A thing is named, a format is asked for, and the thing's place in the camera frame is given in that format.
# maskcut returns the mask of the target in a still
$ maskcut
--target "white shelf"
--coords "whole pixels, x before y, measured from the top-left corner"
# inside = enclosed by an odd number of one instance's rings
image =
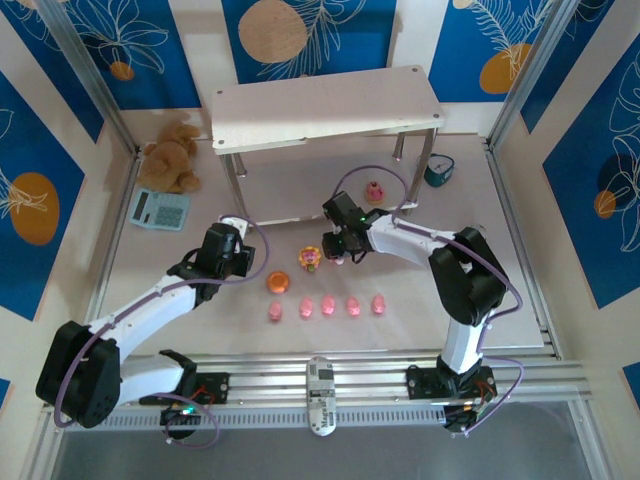
[[[407,137],[406,147],[421,140]],[[542,346],[539,326],[480,139],[474,135],[439,136],[434,151],[456,159],[455,173],[440,188],[425,184],[419,195],[420,206],[407,220],[443,230],[484,226],[489,245],[525,299],[523,310],[495,323],[487,336],[487,346]],[[124,225],[106,289],[103,315],[120,308],[157,282],[187,251],[201,245],[206,228],[220,214],[234,212],[222,166],[219,161],[209,161],[210,157],[213,152],[202,148],[195,159],[203,189],[192,195],[182,232],[146,230],[128,222]],[[254,167],[248,165],[248,169],[252,175]],[[391,182],[392,178],[385,179],[385,184]],[[333,184],[325,188],[330,193]],[[260,278],[243,285],[222,287],[212,301],[167,325],[135,353],[155,354],[163,348],[185,355],[442,348],[449,318],[430,271],[388,255],[369,255],[361,265],[348,263],[340,267],[323,261],[314,274],[300,268],[298,251],[307,245],[319,246],[322,233],[329,229],[326,221],[266,227],[272,256]],[[255,269],[264,254],[260,237],[252,232],[246,243],[257,247]],[[285,270],[291,277],[291,289],[278,297],[284,308],[279,325],[272,325],[267,319],[274,296],[267,291],[265,282],[266,275],[273,270]],[[338,309],[330,319],[319,313],[321,298],[326,293],[338,299]],[[384,294],[387,301],[388,309],[382,317],[370,312],[369,304],[376,293]],[[302,297],[307,295],[315,302],[316,312],[311,320],[303,321],[297,310]],[[349,295],[355,295],[363,305],[363,313],[357,319],[346,314],[344,303]],[[503,308],[511,305],[513,299],[507,295]]]
[[[444,123],[420,66],[226,86],[213,94],[211,117],[218,155]]]
[[[308,145],[286,147],[242,155],[247,176],[238,178],[251,218],[261,225],[322,218],[322,204],[331,198],[334,187],[349,170],[362,165],[382,165],[411,184],[423,137],[407,137],[404,159],[392,158],[395,137],[341,137],[333,141],[316,140]],[[206,142],[199,142],[198,162],[220,163]],[[380,170],[357,172],[343,184],[355,202],[367,207],[364,189],[377,181],[386,192],[380,208],[391,209],[404,196],[402,184]],[[231,197],[231,190],[225,185]],[[409,203],[404,208],[414,208]]]

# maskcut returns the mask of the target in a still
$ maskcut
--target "pink block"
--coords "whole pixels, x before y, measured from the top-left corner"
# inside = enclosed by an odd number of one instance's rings
[[[313,313],[313,301],[309,297],[304,297],[300,302],[300,316],[308,319]]]
[[[282,320],[282,305],[277,300],[269,305],[269,319],[274,323]]]
[[[333,298],[333,295],[325,295],[322,299],[322,313],[325,315],[333,315],[333,312],[336,309],[336,299]]]
[[[347,312],[352,317],[360,315],[360,302],[355,297],[349,297],[347,300]]]
[[[387,305],[384,303],[384,297],[382,295],[378,294],[373,297],[373,300],[371,301],[371,310],[373,310],[373,313],[376,315],[382,315],[386,308]]]

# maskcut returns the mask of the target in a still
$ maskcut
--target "calculator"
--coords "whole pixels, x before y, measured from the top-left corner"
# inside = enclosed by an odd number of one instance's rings
[[[182,230],[189,210],[189,197],[141,188],[131,204],[129,221],[144,228]]]

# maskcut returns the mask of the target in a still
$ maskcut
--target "calculator display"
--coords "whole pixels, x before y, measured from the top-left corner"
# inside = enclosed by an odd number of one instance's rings
[[[142,211],[144,210],[144,205],[147,203],[147,198],[149,194],[147,192],[142,192],[140,195],[140,201],[138,202],[138,206],[136,207],[136,211],[133,214],[134,220],[140,220],[140,216],[142,215]]]

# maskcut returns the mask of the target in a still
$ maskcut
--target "gray floor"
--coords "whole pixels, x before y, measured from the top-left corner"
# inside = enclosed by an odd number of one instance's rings
[[[211,432],[198,432],[193,441]],[[204,451],[160,432],[65,434],[57,480],[587,479],[569,410],[509,404],[469,438],[442,427],[228,430]]]

